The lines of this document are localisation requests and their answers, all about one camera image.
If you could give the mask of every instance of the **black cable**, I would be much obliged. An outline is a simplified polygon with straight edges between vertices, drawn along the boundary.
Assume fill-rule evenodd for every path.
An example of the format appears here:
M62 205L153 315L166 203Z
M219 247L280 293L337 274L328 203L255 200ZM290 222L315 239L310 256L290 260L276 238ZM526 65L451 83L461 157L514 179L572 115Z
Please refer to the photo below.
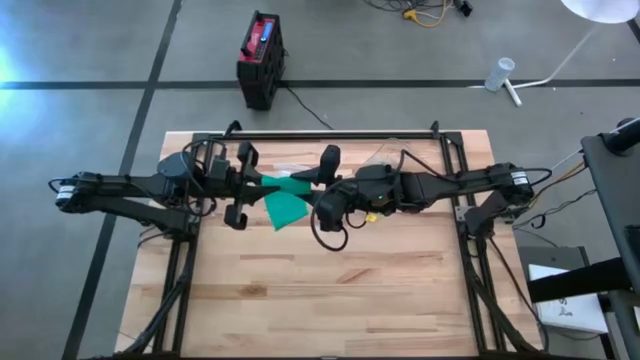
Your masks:
M502 254L502 251L500 251L500 248L498 247L496 242L493 241L492 237L489 238L489 241L493 245L493 248L496 250L496 253L498 254L498 258L500 259L500 262L502 262L502 265L504 265L505 269L507 270L507 273L509 274L511 281L513 282L513 285L515 286L516 291L518 292L518 295L520 296L522 301L525 303L525 305L527 305L527 308L529 308L529 311L531 312L533 317L536 319L536 322L540 326L540 329L542 330L542 335L544 337L544 343L542 344L543 349L545 352L548 352L549 351L549 331L547 330L547 327L542 323L542 320L540 320L540 317L538 316L538 314L536 314L536 312L533 310L533 307L531 306L531 304L529 304L527 297L522 292L520 285L518 285L518 281L516 280L515 275L513 275L513 271L511 271L511 267L509 267L509 264L507 263L507 259L505 259L504 255Z
M540 239L540 240L542 240L542 241L544 241L544 242L548 243L549 245L551 245L551 246L553 246L553 247L556 247L556 248L560 247L560 246L558 246L558 244L554 243L553 241L551 241L551 240L547 239L546 237L544 237L544 236L542 236L542 235L540 235L540 234L536 234L536 233L534 233L533 231L529 231L529 230L527 230L527 229L521 229L521 228L515 228L515 229L513 229L513 230L518 230L518 231L522 231L522 232L524 232L524 233L527 233L527 234L533 235L533 236L535 236L535 237L537 237L538 239Z
M57 194L58 189L56 189L55 186L53 186L53 184L63 182L63 181L84 181L84 182L93 182L93 183L99 182L98 180L80 179L80 178L53 178L49 180L47 185L49 185L49 189L51 189L51 191Z
M421 10L421 9L435 9L442 7L442 4L428 5L429 0L380 0L379 3L373 0L362 0L365 4L371 6L374 9L387 11L387 12L402 12L406 10Z
M141 237L142 235L148 233L149 231L153 230L153 229L157 229L158 227L156 225L150 226L148 229L145 229L143 232L140 233L140 235L138 235L138 237Z
M318 116L318 114L316 114L315 112L313 112L313 110L309 109L309 108L307 107L307 105L305 105L305 104L302 102L302 99L300 99L300 97L298 96L298 94L296 94L293 90L291 90L291 89L290 89L288 86L286 86L286 85L283 85L283 87L284 87L285 89L287 89L287 91L289 91L289 92L291 93L291 95L293 95L293 97L294 97L294 98L296 98L296 100L298 100L298 103L300 103L300 105L301 105L305 110L307 110L311 115L313 115L313 117L315 117L315 118L316 118L316 120L318 120L318 121L319 121L322 125L324 125L327 129L329 129L329 130L334 130L334 128L333 128L333 127L331 127L331 125L327 124L324 120L322 120L322 119L320 118L320 116Z
M589 341L589 340L594 340L594 339L597 339L597 338L600 337L600 334L597 334L597 335L581 338L581 337L576 337L576 336L573 336L573 335L569 335L569 334L564 333L564 332L560 332L558 330L554 330L553 333L555 333L556 335L560 335L562 337L565 337L567 339L571 339L573 341Z
M147 236L146 238L140 240L140 242L138 243L138 247L142 246L142 244L146 243L147 241L153 240L155 238L158 238L160 236L164 236L165 233L161 232L159 234L155 234L155 235L151 235L151 236Z
M529 205L531 205L531 203L533 203L537 198L539 198L539 197L540 197L540 195L542 195L542 193L544 193L544 192L545 192L546 190L548 190L549 188L551 188L551 187L553 187L553 186L555 186L555 185L558 185L558 184L560 184L560 183L562 183L562 182L565 182L565 181L567 181L567 180L569 180L569 179L571 179L571 178L574 178L574 177L578 176L580 173L582 173L582 172L583 172L583 171L585 171L586 169L587 169L587 167L585 166L585 167L583 167L582 169L580 169L580 170L578 170L577 172L575 172L575 173L573 173L573 174L571 174L571 175L567 176L566 178L564 178L564 179L562 179L562 180L557 180L557 181L552 182L551 184L548 184L548 185L544 186L544 187L543 187L542 189L540 189L540 190L538 191L538 193L537 193L537 194L536 194L536 195L535 195L535 196L534 196L534 197L529 201L529 203L527 204L527 207L528 207Z
M357 226L355 226L355 225L353 225L353 224L351 223L351 220L349 219L349 213L347 213L347 214L345 215L345 217L344 217L344 218L345 218L345 220L347 221L347 224L348 224L349 226L351 226L351 228L353 228L353 229L362 229L365 225L367 225L367 218L366 218L366 217L367 217L367 215L369 215L369 212L367 212L367 213L364 215L364 216L365 216L365 219L364 219L364 220L362 220L362 224L357 225Z
M557 214L560 211L564 210L565 208L567 208L570 205L573 205L575 203L577 203L578 201L582 200L585 196L589 196L589 195L593 195L596 193L596 189L591 189L589 191L585 191L584 193L582 193L580 196L578 196L577 198L573 199L573 200L569 200L569 201L565 201L562 204L560 204L557 207L548 209L540 214L534 215L532 216L529 220L523 221L521 223L517 223L513 225L514 229L519 229L533 221L535 221L536 219L541 219L541 223L538 226L534 226L535 229L539 229L542 226L544 226L545 222L546 222L546 217L549 215L553 215L553 214Z
M418 157L416 157L415 155L413 155L412 153L410 153L409 151L402 149L400 151L400 159L402 159L402 156L406 155L408 157L410 157L413 161L417 162L418 164L420 164L420 166L422 166L423 168L427 169L431 174L433 174L435 177L437 177L438 179L447 181L447 182L451 182L454 184L459 184L460 181L456 180L456 179L450 179L442 174L440 174L439 172L435 171L431 166L427 165L424 161L420 160Z
M330 186L328 186L324 190L324 192L322 192L322 194L320 194L320 196L318 196L318 199L316 199L316 202L313 204L313 207L311 208L310 225L311 225L311 233L313 234L313 237L316 239L318 244L320 244L320 246L322 246L323 248L325 248L325 249L327 249L329 251L338 252L338 251L342 251L347 246L347 243L349 242L349 232L347 232L347 229L345 229L344 226L340 229L340 230L342 230L344 232L344 241L342 242L342 245L340 245L338 247L333 247L333 246L327 245L320 238L320 235L318 234L318 231L316 230L316 221L315 221L316 220L316 209L318 208L318 205L320 204L320 202L322 202L322 199L325 197L325 195L327 195L330 191L335 189L338 185L345 184L347 182L355 182L356 186L358 186L358 181L379 181L379 180L387 179L389 177L398 176L400 174L400 169L402 169L402 166L404 165L404 160L405 160L404 156L405 156L405 154L409 154L410 156L413 156L408 151L402 150L400 152L400 162L398 163L398 167L396 168L396 171L394 171L392 174L388 174L388 175L385 175L383 177L377 177L377 178L368 178L368 179L351 178L351 179L338 180L335 183L333 183Z
M535 181L531 184L531 186L536 186L540 183L545 182L548 178L551 177L551 175L553 175L553 171L551 171L551 169L547 169L547 168L526 168L526 169L522 169L522 171L527 172L527 171L543 171L546 172L547 174L545 176L543 176L540 180Z
M207 142L222 146L221 154L223 154L223 155L226 154L227 145L225 143L223 143L222 141L219 141L219 140L216 140L216 139L211 139L211 138L199 139L199 140L191 141L190 143L186 144L182 148L182 151L180 152L180 160L182 161L182 165L184 166L185 170L189 174L191 182L193 182L203 194L204 194L205 191L202 188L202 186L200 186L198 181L196 181L196 178L193 176L193 172L189 169L189 166L187 165L187 162L185 160L185 155L190 155L190 152L187 151L187 149L189 149L190 147L195 147L195 151L197 152L198 148L200 146L202 146L204 143L207 143ZM194 157L194 160L196 162L198 161L197 154ZM204 172L206 172L206 166L204 165L204 162L201 161L201 164L203 166L202 170ZM203 211L204 207L202 209L200 209L200 212L193 211L193 209L191 208L191 203L188 202L188 201L185 201L186 204L187 204L186 210L190 215L197 216L197 217L204 217L204 216L210 215L211 213L213 213L216 210L216 208L218 206L218 203L216 202L216 199L214 197L210 197L209 200L211 200L211 205L209 206L209 209L207 209L206 211Z

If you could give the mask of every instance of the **white lamp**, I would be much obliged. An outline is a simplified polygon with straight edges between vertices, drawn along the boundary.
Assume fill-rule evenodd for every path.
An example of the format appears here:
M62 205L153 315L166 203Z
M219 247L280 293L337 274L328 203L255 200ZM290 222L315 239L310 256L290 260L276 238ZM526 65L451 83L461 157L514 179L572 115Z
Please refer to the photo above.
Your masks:
M619 24L633 19L638 14L638 0L562 0L562 4L574 14L596 23L560 65L544 80L526 84L514 85L514 89L521 89L543 85L553 80L560 70L571 60L578 50L587 42L598 28L597 24Z

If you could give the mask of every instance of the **yellow wire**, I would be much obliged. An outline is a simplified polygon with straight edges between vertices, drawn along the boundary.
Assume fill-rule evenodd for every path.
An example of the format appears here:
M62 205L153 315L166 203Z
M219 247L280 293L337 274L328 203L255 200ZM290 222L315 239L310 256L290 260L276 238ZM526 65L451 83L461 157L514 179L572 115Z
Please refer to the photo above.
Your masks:
M584 161L580 161L578 164L576 164L576 166L572 167L571 169L567 170L566 173L562 174L559 178L557 178L556 180L554 180L551 184L549 185L553 185L556 184L566 178L568 178L569 176L575 174L576 172L578 172L579 170L582 170L582 166L584 165ZM535 199L533 199L533 201L531 202L531 204L529 204L529 209L532 209L536 203L538 202L538 199L540 199L539 196L537 196Z
M447 13L447 0L442 0L442 13L440 14L440 18L438 18L438 21L436 21L433 24L424 24L422 22L420 22L420 20L418 20L418 12L415 10L407 10L404 12L404 14L402 15L405 19L407 20L411 20L414 23L422 26L422 27L426 27L426 28L434 28L438 25L440 25L440 23L442 22L442 20L444 19L444 15Z

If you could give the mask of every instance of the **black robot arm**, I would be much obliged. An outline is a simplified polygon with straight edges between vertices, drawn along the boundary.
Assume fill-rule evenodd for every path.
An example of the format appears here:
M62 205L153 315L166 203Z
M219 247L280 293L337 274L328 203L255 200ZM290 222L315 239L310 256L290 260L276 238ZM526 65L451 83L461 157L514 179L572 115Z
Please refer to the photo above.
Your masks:
M217 140L201 141L195 151L172 154L158 164L158 173L150 177L103 176L81 172L71 178L55 179L60 187L56 205L68 213L102 211L128 217L142 224L154 224L171 237L189 237L194 216L212 212L217 199L233 199L225 209L224 221L234 229L246 228L245 204L253 205L264 196L280 190L278 186L262 186L262 174L255 170L258 151L243 142L238 149L240 169L226 159L226 147L213 155ZM196 160L199 148L205 148L204 161ZM405 158L411 158L426 172L403 171ZM385 216L396 211L417 213L440 199L495 190L482 206L464 215L470 235L482 236L491 231L493 218L510 205L526 204L533 190L526 174L509 163L486 169L441 175L406 150L396 168L390 165L369 165L360 168L352 178L336 176L340 164L340 149L329 145L314 169L292 174L291 177L324 184L325 190L313 190L299 195L313 206L322 231L344 231L343 218L356 210ZM144 205L126 198L148 198L164 208ZM209 211L196 212L192 203L211 201Z

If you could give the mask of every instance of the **label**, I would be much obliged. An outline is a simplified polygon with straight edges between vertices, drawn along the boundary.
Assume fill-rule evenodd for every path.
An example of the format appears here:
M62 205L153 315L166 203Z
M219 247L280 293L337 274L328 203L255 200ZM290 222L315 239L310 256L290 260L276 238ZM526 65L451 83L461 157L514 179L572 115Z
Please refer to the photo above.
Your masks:
M527 177L527 173L524 171L512 172L511 178L513 178L513 183L516 185L525 185L529 183L529 178Z
M73 194L70 192L60 192L58 193L58 196L56 196L56 200L70 199L72 196Z

